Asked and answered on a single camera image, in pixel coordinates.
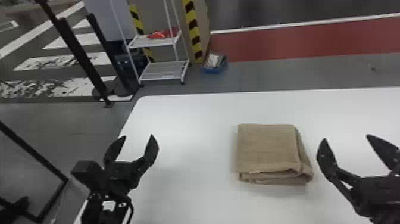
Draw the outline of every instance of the beige towel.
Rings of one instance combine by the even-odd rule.
[[[310,160],[293,125],[239,125],[237,151],[242,181],[305,185],[313,178]]]

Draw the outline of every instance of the shelf rack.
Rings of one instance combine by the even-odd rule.
[[[167,0],[162,0],[162,1],[164,3],[165,14],[167,16],[168,28],[170,30],[170,33],[173,34]],[[130,43],[127,44],[127,42],[125,41],[126,38],[123,35],[123,31],[120,28],[120,22],[116,16],[116,12],[114,10],[112,0],[110,0],[110,5],[111,5],[111,8],[113,9],[114,17],[117,20],[118,28],[120,29],[120,33],[123,37],[123,42],[127,49],[127,52],[128,52],[129,58],[130,58],[130,62],[132,64],[133,70],[135,72],[135,75],[137,77],[137,80],[138,80],[140,86],[143,86],[142,81],[154,81],[154,80],[180,80],[180,83],[182,85],[185,84],[186,71],[188,70],[188,67],[190,66],[189,54],[188,54],[188,50],[186,49],[186,41],[182,37],[182,28],[181,28],[181,25],[179,22],[179,17],[178,17],[178,13],[176,10],[174,0],[171,0],[171,4],[173,7],[174,16],[176,18],[176,23],[179,28],[179,32],[175,37],[165,38],[165,39],[150,39],[150,38],[147,38],[147,35],[136,35],[130,41]],[[185,54],[186,54],[185,60],[179,60],[179,57],[178,57],[176,45],[180,39],[182,39],[182,41],[183,41],[183,48],[184,48]],[[133,63],[132,57],[130,55],[130,50],[133,50],[136,48],[149,48],[149,47],[158,47],[158,46],[172,46],[172,48],[174,50],[174,54],[175,54],[175,61],[152,63],[150,61],[150,59],[147,57],[148,65],[144,69],[142,75],[139,77],[138,72],[135,67],[135,64]]]

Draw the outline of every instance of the yellow and black striped pole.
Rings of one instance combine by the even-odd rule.
[[[131,13],[131,15],[133,17],[134,22],[135,22],[137,33],[139,35],[144,35],[145,31],[144,31],[144,28],[143,28],[143,23],[140,20],[138,8],[136,7],[136,5],[129,5],[129,11],[130,11],[130,13]],[[143,52],[149,58],[149,60],[152,63],[154,63],[154,55],[153,55],[153,51],[151,50],[151,48],[143,48]]]
[[[189,28],[189,37],[192,44],[195,62],[198,64],[203,63],[203,46],[201,44],[200,30],[197,23],[195,3],[193,0],[182,0],[186,13],[186,24]]]

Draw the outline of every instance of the white wire shelf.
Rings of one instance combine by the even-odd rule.
[[[189,60],[149,63],[139,80],[154,81],[180,79],[180,81],[183,82],[188,66]]]
[[[179,30],[176,37],[173,38],[165,38],[165,39],[150,39],[147,38],[147,35],[138,35],[132,39],[132,41],[128,44],[129,49],[136,48],[149,48],[152,46],[175,46],[178,43],[180,36],[182,35],[182,31]]]

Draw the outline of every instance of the white floor marking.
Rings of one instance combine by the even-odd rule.
[[[116,76],[104,76],[101,79],[112,81]],[[85,97],[91,96],[94,86],[89,78],[72,78],[53,89],[52,97]]]
[[[80,10],[84,6],[85,6],[84,3],[82,1],[80,1],[80,2],[76,3],[75,5],[73,5],[72,7],[66,9],[62,13],[58,14],[57,18],[63,18],[63,17],[67,18],[68,16],[72,15],[73,13],[75,13],[78,10]],[[21,46],[23,46],[24,44],[28,43],[33,38],[41,35],[45,31],[50,29],[52,26],[53,26],[53,24],[51,23],[50,20],[48,20],[48,21],[42,23],[41,25],[35,27],[31,31],[29,31],[29,32],[25,33],[24,35],[20,36],[16,40],[14,40],[14,41],[10,42],[9,44],[3,46],[2,48],[0,48],[0,59],[4,58],[8,54],[12,53],[16,49],[18,49]]]
[[[127,97],[119,97],[117,95],[112,95],[112,96],[108,96],[108,100],[110,100],[111,102],[126,102],[126,101],[131,101],[132,97],[134,95],[129,95]]]
[[[104,76],[101,79],[113,81],[116,76]],[[89,78],[72,78],[66,81],[25,80],[0,83],[1,98],[37,98],[37,97],[91,97],[93,84]],[[116,101],[128,101],[128,97],[113,97]]]
[[[96,33],[84,33],[84,34],[78,34],[75,36],[82,46],[100,44],[100,41],[96,36]],[[43,49],[47,50],[47,49],[56,49],[56,48],[68,48],[67,44],[64,42],[64,40],[60,36],[58,38],[56,38],[53,42],[49,43],[49,45],[45,46]]]
[[[72,29],[86,28],[86,27],[90,27],[90,23],[87,19],[84,19],[80,21],[78,24],[76,24],[74,27],[72,27]]]
[[[111,64],[105,52],[94,52],[88,53],[87,56],[95,66]],[[63,67],[71,67],[78,64],[75,56],[72,54],[58,55],[50,57],[37,57],[28,58],[26,61],[21,63],[19,66],[14,68],[14,71],[26,71],[26,70],[37,70],[37,69],[60,69]]]
[[[4,26],[5,28],[1,29],[0,33],[3,32],[3,31],[6,31],[6,30],[11,30],[13,28],[17,28],[20,25],[18,25],[18,23],[15,20],[11,20],[11,21],[8,21],[8,22],[5,22],[5,23],[1,23],[0,27],[1,26]]]
[[[213,30],[213,31],[211,31],[211,34],[213,35],[213,34],[222,34],[222,33],[250,32],[250,31],[255,31],[255,30],[270,30],[270,29],[279,29],[279,28],[297,27],[297,26],[315,26],[315,25],[333,24],[333,23],[349,23],[349,22],[355,22],[355,21],[379,20],[382,18],[394,18],[394,17],[400,17],[400,13],[390,13],[390,14],[383,14],[383,15],[368,15],[368,16],[359,16],[359,17],[348,17],[348,18],[334,18],[334,19],[330,19],[330,20],[316,20],[316,21],[301,22],[301,23],[286,23],[286,24],[255,26],[255,27],[238,28],[238,29]]]

